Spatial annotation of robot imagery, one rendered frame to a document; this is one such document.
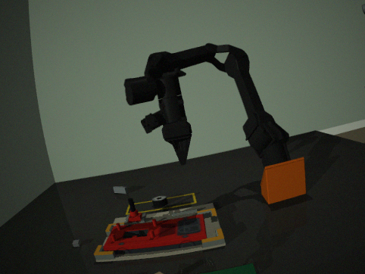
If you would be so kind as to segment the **dark green square tile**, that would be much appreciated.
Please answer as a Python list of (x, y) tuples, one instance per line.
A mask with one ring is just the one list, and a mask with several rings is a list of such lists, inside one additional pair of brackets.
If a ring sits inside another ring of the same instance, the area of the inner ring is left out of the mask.
[(214, 272), (200, 273), (200, 274), (257, 274), (253, 263), (244, 266), (238, 266), (230, 269), (222, 269)]

